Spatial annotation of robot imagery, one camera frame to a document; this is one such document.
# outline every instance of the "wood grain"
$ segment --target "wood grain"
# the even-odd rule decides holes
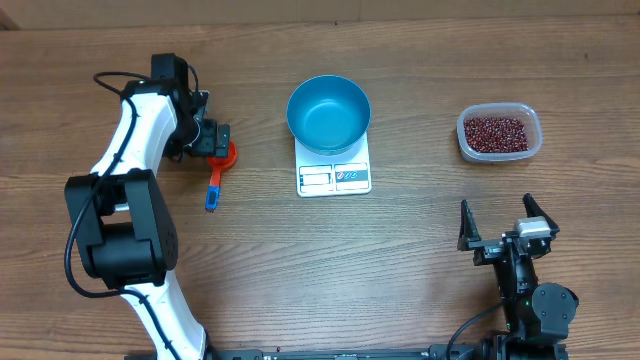
[[[524,215],[532,192],[562,229],[538,276],[581,298],[572,359],[635,359],[639,47],[638,16],[0,33],[0,358],[151,350],[123,301],[66,284],[62,189],[102,156],[120,117],[92,74],[147,73],[151,54],[171,51],[196,67],[240,152],[215,214],[203,211],[204,161],[163,162],[158,179],[180,236],[178,278],[217,347],[445,342],[497,301],[492,269],[455,249],[460,201],[491,237]],[[369,195],[296,195],[285,107],[324,73],[371,99]],[[538,111],[544,146],[530,161],[461,159],[457,116],[496,101]],[[74,266],[80,274],[77,256]],[[463,340],[503,326],[496,315]]]
[[[36,30],[631,15],[640,0],[0,0],[0,9],[18,28]]]

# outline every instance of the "kitchen scale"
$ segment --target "kitchen scale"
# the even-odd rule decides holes
[[[320,155],[297,139],[296,183],[301,197],[367,194],[371,191],[371,162],[367,134],[349,150]]]

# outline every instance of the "measuring scoop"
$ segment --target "measuring scoop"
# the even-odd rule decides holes
[[[213,170],[211,180],[209,180],[207,201],[204,203],[204,209],[208,212],[213,212],[218,207],[218,199],[220,198],[220,177],[222,173],[233,167],[237,159],[238,151],[236,150],[236,144],[234,144],[233,141],[229,141],[229,156],[226,158],[207,158],[207,161]]]

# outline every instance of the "black cable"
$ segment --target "black cable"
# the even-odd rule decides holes
[[[121,97],[121,99],[122,99],[122,92],[120,90],[114,88],[113,86],[111,86],[111,85],[103,82],[102,80],[100,80],[99,78],[102,77],[102,76],[131,76],[131,77],[137,77],[139,79],[144,79],[144,80],[149,79],[147,76],[144,76],[144,75],[128,73],[128,72],[117,72],[117,71],[101,72],[101,73],[97,73],[97,74],[95,74],[93,76],[93,80],[96,83],[98,83],[100,86],[104,87],[105,89],[110,90],[110,91],[118,94]],[[89,193],[89,195],[85,199],[84,203],[82,204],[82,207],[80,208],[80,212],[78,213],[78,216],[76,216],[76,219],[73,222],[73,225],[71,226],[71,231],[69,232],[69,238],[67,239],[67,245],[66,245],[65,251],[64,251],[64,272],[65,272],[65,275],[67,277],[67,281],[69,282],[69,285],[71,285],[71,287],[78,294],[80,294],[80,295],[82,295],[84,297],[87,297],[87,298],[90,298],[90,299],[106,298],[106,297],[120,296],[120,295],[131,295],[131,296],[136,297],[138,299],[138,301],[141,304],[144,305],[145,309],[149,313],[149,317],[151,318],[151,321],[153,322],[153,325],[155,326],[156,331],[158,332],[158,335],[160,335],[160,338],[164,342],[165,348],[168,349],[169,352],[171,352],[171,355],[173,355],[173,357],[176,360],[180,360],[180,357],[178,356],[178,352],[173,347],[173,344],[171,344],[171,342],[167,338],[166,334],[162,330],[162,326],[160,325],[158,317],[156,316],[155,312],[153,311],[153,308],[151,307],[151,304],[147,300],[146,296],[142,295],[141,293],[139,293],[137,291],[128,290],[128,289],[124,289],[124,288],[118,289],[118,290],[113,290],[113,291],[100,292],[100,293],[90,292],[90,291],[87,291],[87,290],[83,289],[76,282],[75,278],[73,277],[73,272],[71,271],[71,251],[73,249],[73,242],[74,242],[74,240],[76,238],[76,234],[78,232],[78,228],[80,227],[82,219],[84,218],[84,215],[86,214],[87,210],[89,209],[89,206],[91,205],[93,199],[95,198],[96,194],[100,190],[100,187],[104,183],[105,179],[109,175],[111,175],[111,173],[113,172],[115,167],[120,162],[120,160],[122,158],[122,154],[124,154],[124,151],[127,148],[129,140],[131,140],[131,136],[133,135],[133,130],[135,129],[135,126],[136,126],[136,120],[138,118],[138,111],[136,109],[135,104],[133,103],[133,101],[131,101],[130,98],[124,98],[122,100],[126,101],[129,104],[129,106],[131,107],[131,123],[129,124],[129,129],[127,130],[127,133],[126,133],[126,135],[125,135],[125,137],[124,137],[124,139],[122,141],[122,144],[120,144],[120,148],[113,155],[113,161],[111,162],[111,164],[109,164],[109,166],[107,167],[105,172],[98,179],[98,181],[96,182],[94,187],[91,189],[91,192]]]
[[[193,81],[196,85],[196,90],[193,95],[193,109],[197,110],[198,105],[200,105],[200,83],[198,82],[198,74],[196,74],[196,69],[191,64],[187,64],[187,67],[191,70],[191,73],[193,74]]]
[[[460,328],[453,334],[453,336],[451,336],[451,339],[449,340],[449,343],[447,344],[447,350],[445,352],[447,354],[447,360],[451,360],[451,348],[453,347],[453,343],[456,341],[458,336],[460,336],[460,334],[462,334],[463,331],[465,331],[469,326],[473,325],[476,321],[478,321],[478,320],[482,319],[483,317],[485,317],[485,316],[493,313],[494,311],[500,309],[502,306],[504,306],[509,301],[510,301],[509,299],[504,299],[504,300],[500,301],[498,304],[493,305],[492,307],[488,308],[487,310],[485,310],[485,311],[481,312],[480,314],[472,317],[466,323],[464,323],[462,326],[460,326]]]
[[[200,91],[200,85],[198,83],[198,75],[196,74],[196,69],[193,66],[191,66],[191,64],[187,64],[187,67],[189,68],[189,70],[191,70],[191,73],[193,74],[193,81],[195,81],[196,83],[196,94],[198,94]]]

